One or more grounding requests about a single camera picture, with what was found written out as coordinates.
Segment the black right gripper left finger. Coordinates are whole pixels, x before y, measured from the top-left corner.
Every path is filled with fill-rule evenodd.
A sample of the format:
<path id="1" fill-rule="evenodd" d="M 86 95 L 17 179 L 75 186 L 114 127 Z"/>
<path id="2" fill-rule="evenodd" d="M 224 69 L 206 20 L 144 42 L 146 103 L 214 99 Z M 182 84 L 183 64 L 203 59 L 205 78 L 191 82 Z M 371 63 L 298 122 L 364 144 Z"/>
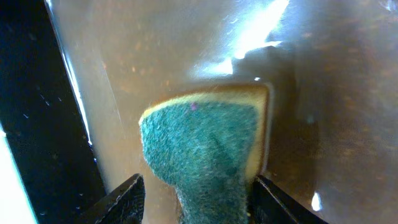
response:
<path id="1" fill-rule="evenodd" d="M 79 224 L 141 224 L 146 191 L 142 174 L 134 174 L 82 213 Z"/>

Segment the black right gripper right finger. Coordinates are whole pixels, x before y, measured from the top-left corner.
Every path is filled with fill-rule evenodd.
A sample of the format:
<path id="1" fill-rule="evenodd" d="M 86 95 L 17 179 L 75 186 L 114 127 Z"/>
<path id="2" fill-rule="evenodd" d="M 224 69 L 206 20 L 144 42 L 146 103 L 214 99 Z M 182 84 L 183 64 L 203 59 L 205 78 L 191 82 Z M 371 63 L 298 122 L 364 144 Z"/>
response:
<path id="1" fill-rule="evenodd" d="M 262 175 L 252 183 L 248 208 L 255 224 L 327 224 Z"/>

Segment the green yellow scrub sponge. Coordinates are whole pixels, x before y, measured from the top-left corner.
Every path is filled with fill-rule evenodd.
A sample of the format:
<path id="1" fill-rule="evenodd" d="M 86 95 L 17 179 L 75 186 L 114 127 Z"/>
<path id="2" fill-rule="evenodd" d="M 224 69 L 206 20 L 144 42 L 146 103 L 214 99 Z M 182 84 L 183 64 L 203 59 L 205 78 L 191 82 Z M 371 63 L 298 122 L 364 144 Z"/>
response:
<path id="1" fill-rule="evenodd" d="M 180 202 L 180 223 L 248 223 L 268 150 L 271 89 L 203 88 L 160 101 L 139 120 L 144 160 Z"/>

